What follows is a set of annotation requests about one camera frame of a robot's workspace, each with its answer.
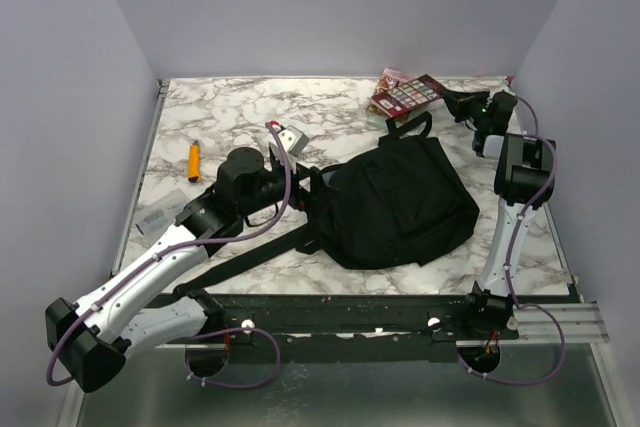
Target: white marble surface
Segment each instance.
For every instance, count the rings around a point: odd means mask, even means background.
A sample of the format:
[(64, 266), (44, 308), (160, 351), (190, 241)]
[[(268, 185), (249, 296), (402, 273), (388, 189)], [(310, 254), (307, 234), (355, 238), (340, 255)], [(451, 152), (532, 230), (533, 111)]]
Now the white marble surface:
[[(215, 180), (218, 165), (238, 146), (267, 152), (264, 122), (278, 119), (303, 130), (311, 142), (302, 155), (308, 164), (343, 162), (375, 147), (380, 131), (366, 124), (365, 105), (375, 79), (244, 78), (178, 79), (171, 82), (138, 209), (175, 188), (189, 198)], [(450, 88), (478, 90), (506, 87), (504, 79), (445, 80)], [(493, 194), (495, 162), (471, 150), (472, 132), (456, 125), (444, 107), (429, 107), (434, 117), (431, 135), (438, 136), (463, 183), (480, 207), (475, 235), (451, 254), (423, 267), (415, 264), (381, 271), (349, 271), (324, 252), (306, 256), (288, 252), (252, 271), (211, 287), (211, 292), (261, 294), (462, 294), (470, 290), (491, 245), (497, 217)], [(517, 131), (512, 119), (511, 130)], [(186, 176), (189, 144), (199, 140), (203, 182), (190, 184)], [(206, 264), (176, 283), (189, 280), (222, 260), (251, 249), (304, 222), (304, 214), (289, 210), (262, 238), (229, 244)], [(148, 247), (134, 228), (123, 263), (127, 265)], [(540, 210), (522, 254), (516, 289), (522, 294), (567, 293), (545, 213)], [(167, 288), (170, 291), (174, 284)]]

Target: white wall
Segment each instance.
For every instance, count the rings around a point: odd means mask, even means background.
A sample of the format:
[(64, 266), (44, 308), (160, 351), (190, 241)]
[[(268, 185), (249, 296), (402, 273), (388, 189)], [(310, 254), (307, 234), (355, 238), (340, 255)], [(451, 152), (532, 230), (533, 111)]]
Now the white wall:
[(557, 0), (117, 0), (163, 77), (514, 74)]
[(46, 427), (44, 309), (107, 277), (157, 83), (115, 0), (0, 12), (0, 425)]
[[(516, 77), (558, 141), (551, 200), (579, 290), (597, 299), (640, 399), (640, 0), (560, 0)], [(640, 420), (640, 404), (634, 403)]]

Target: purple cable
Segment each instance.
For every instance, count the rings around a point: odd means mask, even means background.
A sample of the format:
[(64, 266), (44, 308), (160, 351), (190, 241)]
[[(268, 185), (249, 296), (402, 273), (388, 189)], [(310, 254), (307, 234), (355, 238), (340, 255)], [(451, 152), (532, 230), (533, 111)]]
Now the purple cable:
[(539, 129), (538, 116), (536, 115), (536, 111), (533, 110), (533, 107), (531, 107), (531, 104), (527, 102), (525, 99), (523, 99), (519, 95), (516, 95), (515, 97), (516, 99), (518, 99), (518, 102), (522, 102), (524, 105), (526, 105), (527, 109), (529, 109), (529, 112), (531, 112), (531, 117), (533, 118), (533, 128), (535, 129), (533, 132), (533, 135), (534, 136), (538, 135), (538, 132), (540, 131), (540, 129)]
[[(527, 104), (527, 106), (531, 109), (531, 106), (528, 104), (528, 102), (525, 101), (525, 103)], [(543, 144), (545, 144), (550, 150), (551, 150), (551, 155), (553, 157), (553, 162), (552, 162), (552, 166), (551, 166), (551, 172), (549, 173), (549, 177), (547, 178), (546, 182), (543, 184), (542, 187), (540, 187), (540, 190), (538, 190), (535, 195), (533, 197), (531, 197), (531, 199), (524, 205), (524, 207), (522, 208), (522, 210), (520, 211), (520, 215), (518, 216), (518, 219), (516, 221), (516, 224), (514, 226), (513, 229), (513, 233), (511, 234), (511, 239), (509, 239), (509, 246), (507, 248), (507, 255), (506, 255), (506, 259), (505, 259), (505, 268), (509, 267), (509, 269), (511, 268), (511, 256), (513, 254), (513, 249), (515, 246), (515, 242), (516, 242), (516, 238), (518, 237), (518, 232), (520, 231), (520, 227), (522, 225), (522, 218), (524, 218), (524, 214), (527, 212), (527, 210), (529, 208), (531, 208), (531, 206), (540, 198), (541, 195), (544, 194), (544, 192), (551, 186), (551, 184), (553, 183), (555, 177), (556, 177), (556, 171), (558, 168), (558, 156), (556, 153), (556, 149), (553, 147), (553, 145), (551, 144), (551, 142), (549, 142), (547, 139), (542, 138), (540, 136), (538, 136), (537, 134), (537, 129), (538, 129), (538, 121), (537, 118), (535, 116), (534, 113), (534, 123), (535, 123), (535, 127), (536, 127), (536, 134), (535, 135), (528, 135), (528, 137), (534, 138), (536, 140), (539, 140), (540, 142), (542, 142)], [(518, 310), (523, 310), (523, 309), (527, 309), (530, 307), (536, 308), (538, 309), (540, 312), (542, 312), (543, 314), (545, 314), (547, 317), (549, 317), (551, 319), (551, 322), (553, 322), (553, 325), (555, 325), (556, 329), (558, 329), (558, 335), (560, 336), (560, 358), (558, 359), (558, 363), (556, 364), (556, 366), (553, 368), (553, 370), (551, 372), (549, 372), (548, 374), (546, 374), (543, 377), (540, 377), (539, 379), (536, 380), (512, 380), (512, 379), (504, 379), (501, 377), (493, 377), (491, 375), (487, 375), (487, 374), (483, 374), (481, 372), (478, 372), (477, 370), (474, 370), (473, 368), (469, 367), (469, 364), (467, 364), (465, 362), (465, 360), (461, 357), (458, 356), (460, 362), (462, 363), (462, 365), (464, 365), (467, 368), (467, 371), (472, 374), (475, 375), (476, 377), (482, 378), (482, 379), (486, 379), (489, 380), (491, 382), (495, 382), (498, 384), (504, 384), (504, 385), (513, 385), (513, 386), (521, 386), (521, 387), (527, 387), (527, 386), (533, 386), (533, 385), (538, 385), (538, 384), (542, 384), (543, 382), (546, 382), (547, 380), (552, 379), (553, 377), (555, 377), (558, 372), (560, 372), (560, 369), (562, 368), (565, 358), (567, 356), (567, 344), (565, 341), (565, 337), (564, 337), (564, 332), (562, 331), (562, 327), (560, 326), (560, 322), (558, 322), (558, 319), (556, 319), (553, 314), (551, 312), (549, 312), (547, 309), (545, 309), (544, 307), (542, 307), (539, 304), (521, 304), (520, 301), (518, 300), (518, 296), (516, 295), (516, 291), (515, 288), (513, 286), (513, 281), (511, 280), (511, 272), (510, 270), (507, 270), (506, 272), (506, 279), (507, 279), (507, 286), (509, 288), (509, 293), (511, 294), (511, 297), (513, 298), (513, 303), (516, 306), (516, 308)]]
[(207, 377), (198, 377), (191, 370), (191, 366), (189, 365), (189, 359), (187, 358), (185, 360), (185, 366), (187, 367), (187, 370), (189, 371), (189, 377), (187, 377), (187, 380), (189, 380), (189, 378), (193, 377), (194, 379), (197, 379), (197, 380), (199, 380), (201, 382), (204, 382), (206, 384), (209, 384), (209, 385), (215, 385), (217, 387), (224, 387), (225, 389), (236, 389), (236, 390), (256, 389), (258, 387), (262, 387), (264, 385), (267, 385), (267, 384), (273, 382), (278, 377), (278, 375), (280, 374), (280, 347), (278, 347), (278, 341), (273, 337), (273, 335), (271, 335), (266, 330), (257, 329), (257, 328), (254, 328), (254, 327), (234, 327), (232, 329), (218, 330), (216, 332), (211, 332), (209, 334), (196, 335), (194, 337), (190, 337), (190, 339), (191, 340), (207, 339), (209, 337), (217, 337), (219, 335), (234, 334), (234, 333), (246, 332), (246, 331), (255, 332), (256, 334), (260, 334), (260, 335), (266, 337), (269, 340), (269, 342), (271, 342), (273, 344), (273, 348), (276, 351), (276, 365), (275, 365), (273, 371), (267, 377), (265, 377), (262, 380), (258, 380), (256, 382), (252, 382), (250, 384), (230, 384), (228, 382), (220, 382), (218, 380), (211, 380), (211, 379), (209, 379)]
[[(274, 138), (274, 140), (276, 142), (276, 145), (278, 146), (278, 151), (280, 153), (280, 157), (282, 158), (282, 160), (284, 162), (285, 187), (284, 187), (284, 197), (282, 199), (282, 209), (280, 209), (278, 211), (278, 213), (275, 215), (275, 217), (273, 219), (271, 219), (263, 227), (261, 227), (260, 229), (256, 230), (255, 232), (252, 232), (252, 233), (247, 234), (247, 235), (243, 235), (241, 237), (219, 237), (219, 238), (215, 238), (215, 239), (198, 239), (198, 240), (190, 240), (188, 242), (180, 242), (179, 244), (170, 245), (169, 247), (165, 248), (164, 250), (161, 250), (160, 252), (157, 252), (158, 257), (159, 257), (160, 260), (164, 256), (166, 256), (167, 254), (170, 254), (171, 252), (174, 252), (174, 251), (176, 251), (178, 249), (183, 249), (185, 247), (210, 245), (210, 244), (228, 244), (228, 243), (231, 243), (231, 242), (241, 242), (243, 240), (254, 239), (254, 238), (258, 237), (259, 235), (264, 234), (267, 230), (271, 229), (282, 218), (282, 216), (284, 215), (285, 210), (287, 209), (287, 205), (289, 204), (289, 198), (291, 197), (291, 164), (289, 163), (289, 156), (287, 155), (286, 150), (285, 150), (284, 146), (282, 145), (282, 142), (280, 141), (280, 137), (278, 137), (278, 133), (273, 128), (271, 123), (267, 122), (265, 125), (266, 125), (267, 129), (269, 130), (269, 133), (273, 136), (273, 138)], [(113, 297), (120, 290), (122, 290), (122, 288), (125, 285), (127, 285), (134, 277), (136, 277), (138, 274), (140, 274), (140, 272), (142, 272), (143, 270), (148, 268), (150, 265), (153, 265), (155, 262), (156, 262), (156, 260), (153, 259), (153, 258), (150, 258), (150, 259), (147, 259), (146, 261), (144, 261), (142, 264), (140, 264), (138, 267), (136, 267), (134, 270), (132, 270), (128, 275), (126, 275), (120, 282), (118, 282), (113, 287), (113, 289), (111, 289), (109, 292), (107, 292), (102, 297), (100, 297), (100, 299), (98, 299), (92, 307), (94, 307), (96, 310), (99, 310), (111, 297)], [(62, 379), (62, 380), (55, 380), (53, 378), (53, 369), (54, 369), (54, 367), (56, 365), (56, 361), (58, 360), (58, 357), (60, 356), (60, 352), (62, 351), (62, 347), (64, 347), (65, 343), (69, 340), (69, 338), (75, 332), (75, 330), (85, 320), (87, 320), (87, 318), (89, 318), (91, 316), (91, 314), (93, 314), (93, 313), (94, 313), (93, 309), (91, 309), (91, 308), (88, 309), (86, 312), (84, 312), (82, 315), (80, 315), (80, 317), (78, 317), (75, 320), (75, 322), (73, 322), (71, 324), (71, 326), (65, 331), (65, 333), (62, 334), (62, 337), (60, 337), (60, 340), (58, 341), (58, 343), (56, 344), (56, 346), (53, 349), (53, 352), (51, 353), (51, 359), (49, 359), (49, 364), (47, 365), (47, 373), (46, 373), (47, 384), (49, 384), (49, 385), (51, 385), (53, 387), (59, 387), (59, 386), (64, 385), (64, 384), (68, 384), (69, 382), (71, 382), (73, 380), (72, 376), (67, 377), (66, 379)]]

